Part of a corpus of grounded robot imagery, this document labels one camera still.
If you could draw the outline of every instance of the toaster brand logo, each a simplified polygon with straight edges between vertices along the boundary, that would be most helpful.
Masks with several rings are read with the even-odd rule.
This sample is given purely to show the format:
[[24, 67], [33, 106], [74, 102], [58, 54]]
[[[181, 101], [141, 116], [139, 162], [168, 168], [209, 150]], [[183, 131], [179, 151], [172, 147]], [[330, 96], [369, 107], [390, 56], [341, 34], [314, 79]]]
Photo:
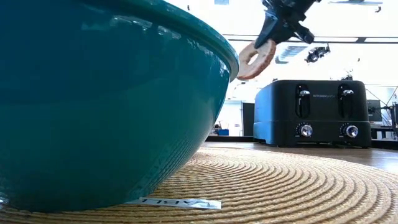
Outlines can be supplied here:
[[335, 98], [335, 95], [326, 95], [326, 94], [314, 94], [312, 95], [315, 98]]

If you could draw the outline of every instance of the woven placemat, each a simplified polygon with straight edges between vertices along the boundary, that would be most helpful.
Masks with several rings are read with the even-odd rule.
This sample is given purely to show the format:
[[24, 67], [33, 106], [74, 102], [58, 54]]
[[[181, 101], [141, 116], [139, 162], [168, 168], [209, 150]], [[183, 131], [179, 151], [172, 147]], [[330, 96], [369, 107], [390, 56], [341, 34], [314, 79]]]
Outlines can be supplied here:
[[223, 208], [118, 205], [58, 214], [2, 208], [0, 223], [398, 223], [398, 175], [279, 152], [200, 149], [151, 197], [220, 200]]

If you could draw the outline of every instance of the bowl rim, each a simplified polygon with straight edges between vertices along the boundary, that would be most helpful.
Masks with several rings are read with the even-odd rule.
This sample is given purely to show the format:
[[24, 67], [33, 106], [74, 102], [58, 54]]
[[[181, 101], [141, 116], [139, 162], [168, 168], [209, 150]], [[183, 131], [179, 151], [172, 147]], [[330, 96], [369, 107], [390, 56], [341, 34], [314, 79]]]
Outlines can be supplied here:
[[92, 6], [103, 6], [125, 15], [156, 21], [169, 29], [186, 33], [218, 52], [230, 70], [229, 82], [239, 72], [238, 55], [232, 45], [207, 23], [164, 0], [79, 0]]

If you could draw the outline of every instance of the toaster slot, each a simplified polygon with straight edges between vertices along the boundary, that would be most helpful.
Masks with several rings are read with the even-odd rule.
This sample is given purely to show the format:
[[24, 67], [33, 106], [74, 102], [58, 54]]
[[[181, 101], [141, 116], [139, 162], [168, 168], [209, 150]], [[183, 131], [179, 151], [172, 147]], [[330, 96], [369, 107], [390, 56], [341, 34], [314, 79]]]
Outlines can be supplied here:
[[354, 91], [347, 84], [338, 87], [338, 110], [342, 118], [348, 119], [353, 114]]
[[296, 86], [296, 115], [306, 118], [310, 115], [310, 90], [306, 85]]

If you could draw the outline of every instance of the bagel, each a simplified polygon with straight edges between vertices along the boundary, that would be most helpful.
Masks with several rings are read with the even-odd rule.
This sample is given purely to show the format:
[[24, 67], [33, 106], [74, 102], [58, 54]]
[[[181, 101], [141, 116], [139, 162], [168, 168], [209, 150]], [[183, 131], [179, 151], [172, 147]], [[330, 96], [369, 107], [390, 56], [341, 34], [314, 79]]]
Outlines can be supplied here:
[[[249, 80], [260, 75], [264, 69], [272, 62], [276, 51], [276, 43], [269, 39], [258, 49], [254, 48], [256, 40], [247, 45], [241, 53], [239, 53], [239, 73], [237, 79]], [[253, 63], [249, 64], [250, 60], [258, 54]]]

